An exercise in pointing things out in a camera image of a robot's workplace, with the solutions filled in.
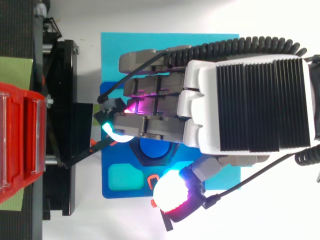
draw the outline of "blue button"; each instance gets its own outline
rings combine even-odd
[[[170,142],[153,139],[140,139],[140,148],[145,155],[150,158],[158,158],[167,153],[170,147]]]

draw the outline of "red container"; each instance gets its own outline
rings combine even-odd
[[[42,175],[46,113],[41,94],[0,83],[0,203]]]
[[[24,92],[0,83],[0,203],[24,182]]]

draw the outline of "white table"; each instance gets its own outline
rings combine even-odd
[[[80,47],[78,102],[95,103],[101,84],[101,32],[236,33],[291,38],[320,54],[320,2],[316,0],[53,0],[64,39]],[[92,136],[98,139],[99,127]],[[245,179],[263,163],[241,170]],[[72,216],[51,212],[44,240],[318,240],[320,165],[300,167],[291,158],[166,232],[150,197],[105,199],[101,154],[76,166]]]

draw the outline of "cyan light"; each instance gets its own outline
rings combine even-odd
[[[115,140],[118,143],[126,143],[132,140],[134,137],[133,136],[128,136],[128,135],[119,135],[114,133],[111,125],[106,122],[103,126],[102,129],[109,135],[110,138]]]

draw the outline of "orange marking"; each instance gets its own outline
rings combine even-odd
[[[118,143],[117,141],[114,141],[114,142],[112,142],[112,143],[110,144],[110,146],[112,147],[112,146],[116,145],[117,143]]]
[[[152,184],[151,184],[151,180],[152,180],[152,179],[156,179],[157,181],[159,181],[159,176],[158,176],[158,174],[152,174],[152,175],[148,176],[148,178],[146,179],[146,180],[148,181],[148,185],[149,185],[150,190],[153,190],[153,189],[154,189],[154,187],[153,187]]]
[[[95,140],[90,139],[90,146],[91,146],[91,147],[92,147],[92,146],[94,146],[94,145],[96,145],[96,144],[97,144],[97,142],[96,142]]]
[[[90,145],[91,145],[91,147],[94,146],[94,145],[96,145],[96,144],[97,144],[97,142],[96,142],[95,140],[90,139]]]
[[[153,200],[153,199],[151,200],[151,206],[152,206],[153,208],[158,207],[157,204],[155,203],[155,200]]]

